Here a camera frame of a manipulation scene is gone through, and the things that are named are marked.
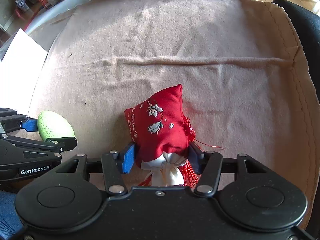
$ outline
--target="black leather chair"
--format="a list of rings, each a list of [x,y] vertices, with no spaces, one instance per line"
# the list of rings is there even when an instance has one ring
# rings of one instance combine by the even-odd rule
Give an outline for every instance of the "black leather chair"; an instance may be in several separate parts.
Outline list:
[[[287,0],[273,0],[288,14],[303,46],[309,65],[309,74],[320,97],[320,17]],[[320,238],[320,185],[316,192],[312,215],[306,231]]]

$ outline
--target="egg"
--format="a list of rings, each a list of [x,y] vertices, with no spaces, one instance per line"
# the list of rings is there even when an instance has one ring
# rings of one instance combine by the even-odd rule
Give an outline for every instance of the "egg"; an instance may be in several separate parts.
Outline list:
[[[74,137],[73,128],[61,115],[43,111],[38,116],[38,131],[43,141],[48,138]]]

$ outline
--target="blue jeans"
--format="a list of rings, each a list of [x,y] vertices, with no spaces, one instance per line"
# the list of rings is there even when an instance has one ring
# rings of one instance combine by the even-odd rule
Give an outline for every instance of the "blue jeans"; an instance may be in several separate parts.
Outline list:
[[[15,197],[13,193],[0,190],[0,236],[5,240],[22,228],[22,223],[14,208]]]

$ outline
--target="beige cloth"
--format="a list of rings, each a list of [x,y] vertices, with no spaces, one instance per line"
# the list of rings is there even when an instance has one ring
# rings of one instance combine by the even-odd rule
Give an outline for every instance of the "beige cloth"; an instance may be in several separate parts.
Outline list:
[[[319,177],[319,103],[278,5],[95,0],[32,33],[45,35],[48,46],[55,41],[28,114],[51,110],[70,122],[78,146],[66,155],[121,150],[130,141],[124,109],[181,83],[197,139],[225,147],[225,157],[247,153],[297,185],[309,202],[306,226]],[[144,176],[135,168],[125,180]]]

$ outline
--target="white embroidered flower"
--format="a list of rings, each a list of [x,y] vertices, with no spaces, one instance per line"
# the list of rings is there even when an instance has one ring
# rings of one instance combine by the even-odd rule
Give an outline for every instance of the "white embroidered flower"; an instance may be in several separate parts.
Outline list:
[[[148,131],[151,133],[157,133],[159,132],[159,130],[163,128],[163,124],[161,122],[155,122],[152,125],[150,125],[148,127]]]
[[[157,117],[158,111],[162,112],[163,110],[157,104],[155,104],[154,106],[152,106],[152,104],[149,104],[149,107],[148,107],[147,111],[149,111],[149,116],[153,115],[154,117]]]

